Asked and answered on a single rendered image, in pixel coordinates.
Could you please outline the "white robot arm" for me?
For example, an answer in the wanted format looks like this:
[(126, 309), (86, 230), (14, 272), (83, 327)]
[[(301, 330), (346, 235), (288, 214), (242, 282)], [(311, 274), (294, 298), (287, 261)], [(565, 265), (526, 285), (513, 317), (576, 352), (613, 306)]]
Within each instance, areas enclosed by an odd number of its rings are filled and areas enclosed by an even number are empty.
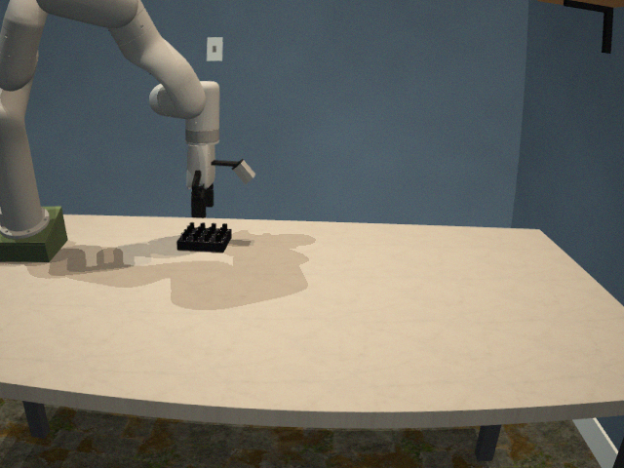
[(219, 141), (218, 83), (199, 81), (140, 0), (10, 0), (0, 33), (0, 233), (10, 239), (38, 234), (50, 221), (40, 205), (24, 123), (48, 14), (109, 26), (123, 56), (161, 83), (150, 93), (152, 110), (185, 119), (187, 142)]

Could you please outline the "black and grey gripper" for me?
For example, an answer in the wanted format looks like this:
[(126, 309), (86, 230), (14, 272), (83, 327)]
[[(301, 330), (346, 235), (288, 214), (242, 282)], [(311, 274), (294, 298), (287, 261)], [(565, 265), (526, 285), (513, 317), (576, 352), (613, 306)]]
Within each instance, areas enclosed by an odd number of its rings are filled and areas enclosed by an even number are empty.
[(218, 144), (219, 141), (209, 143), (186, 141), (185, 143), (189, 144), (186, 187), (188, 189), (192, 187), (191, 216), (193, 218), (205, 218), (206, 207), (214, 206), (214, 191), (211, 189), (214, 189), (212, 183), (215, 180), (215, 166), (211, 165), (211, 162), (215, 160), (215, 144)]

